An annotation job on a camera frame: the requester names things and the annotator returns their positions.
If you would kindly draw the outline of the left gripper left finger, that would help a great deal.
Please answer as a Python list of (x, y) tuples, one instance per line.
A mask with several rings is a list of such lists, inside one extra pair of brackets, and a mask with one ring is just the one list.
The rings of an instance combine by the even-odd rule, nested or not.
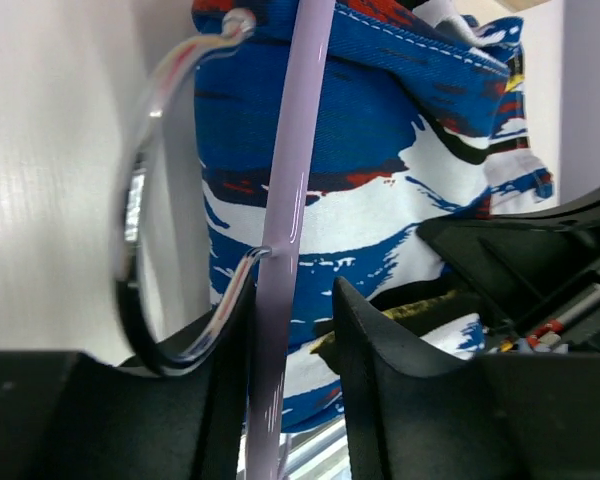
[(0, 479), (234, 478), (254, 297), (247, 283), (219, 344), (183, 377), (0, 351)]

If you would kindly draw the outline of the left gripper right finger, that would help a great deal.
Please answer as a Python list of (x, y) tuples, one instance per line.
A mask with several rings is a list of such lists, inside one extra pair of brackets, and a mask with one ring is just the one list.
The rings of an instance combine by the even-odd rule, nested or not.
[(600, 355), (449, 355), (346, 280), (333, 314), (356, 479), (600, 479)]

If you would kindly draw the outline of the blue white patterned trousers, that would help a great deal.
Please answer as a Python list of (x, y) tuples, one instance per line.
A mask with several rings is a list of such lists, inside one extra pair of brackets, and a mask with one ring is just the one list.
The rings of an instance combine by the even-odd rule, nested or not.
[[(195, 78), (210, 240), (210, 298), (262, 242), (271, 161), (298, 5), (248, 1), (256, 30)], [(364, 297), (435, 282), (445, 262), (417, 237), (439, 216), (520, 213), (551, 197), (524, 111), (520, 17), (488, 24), (450, 1), (339, 1), (308, 179), (282, 429), (344, 411), (332, 285)]]

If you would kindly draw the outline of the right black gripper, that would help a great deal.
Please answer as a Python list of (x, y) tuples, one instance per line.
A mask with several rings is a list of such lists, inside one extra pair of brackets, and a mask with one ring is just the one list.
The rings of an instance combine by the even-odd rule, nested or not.
[(554, 349), (600, 310), (600, 187), (556, 208), (424, 222), (418, 236), (490, 311), (490, 350)]

